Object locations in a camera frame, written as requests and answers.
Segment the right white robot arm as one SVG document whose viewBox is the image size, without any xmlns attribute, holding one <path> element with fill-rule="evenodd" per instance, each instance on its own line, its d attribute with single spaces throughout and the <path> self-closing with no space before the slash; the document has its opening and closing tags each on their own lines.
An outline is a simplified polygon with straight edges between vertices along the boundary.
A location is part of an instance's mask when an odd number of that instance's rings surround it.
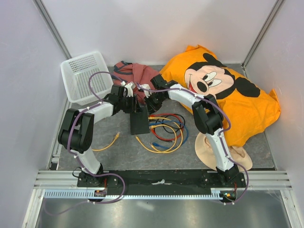
<svg viewBox="0 0 304 228">
<path fill-rule="evenodd" d="M 206 136 L 213 150 L 218 183 L 223 187 L 230 186 L 239 174 L 239 169 L 232 160 L 224 137 L 226 129 L 223 128 L 223 120 L 226 114 L 219 108 L 215 97 L 199 95 L 174 80 L 167 82 L 161 75 L 155 76 L 151 82 L 154 90 L 148 84 L 137 85 L 144 91 L 148 107 L 155 112 L 160 109 L 164 100 L 170 99 L 192 109 L 195 126 Z"/>
</svg>

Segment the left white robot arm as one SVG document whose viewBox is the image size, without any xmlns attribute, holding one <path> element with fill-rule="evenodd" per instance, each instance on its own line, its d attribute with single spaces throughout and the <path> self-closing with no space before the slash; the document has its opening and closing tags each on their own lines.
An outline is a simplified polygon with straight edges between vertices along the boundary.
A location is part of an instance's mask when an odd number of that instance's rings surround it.
<svg viewBox="0 0 304 228">
<path fill-rule="evenodd" d="M 138 111 L 137 96 L 133 94 L 135 84 L 113 85 L 111 92 L 98 103 L 78 110 L 66 111 L 61 124 L 58 143 L 79 162 L 83 172 L 88 173 L 88 182 L 99 187 L 104 182 L 103 167 L 92 150 L 94 124 L 115 115 L 119 111 L 126 114 Z"/>
</svg>

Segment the black network switch box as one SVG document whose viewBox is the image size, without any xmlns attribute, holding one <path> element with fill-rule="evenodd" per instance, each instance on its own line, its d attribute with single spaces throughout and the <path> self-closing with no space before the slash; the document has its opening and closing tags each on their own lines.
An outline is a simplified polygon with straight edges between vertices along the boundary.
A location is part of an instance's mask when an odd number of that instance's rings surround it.
<svg viewBox="0 0 304 228">
<path fill-rule="evenodd" d="M 139 104 L 138 110 L 130 114 L 130 132 L 131 135 L 150 132 L 147 105 Z"/>
</svg>

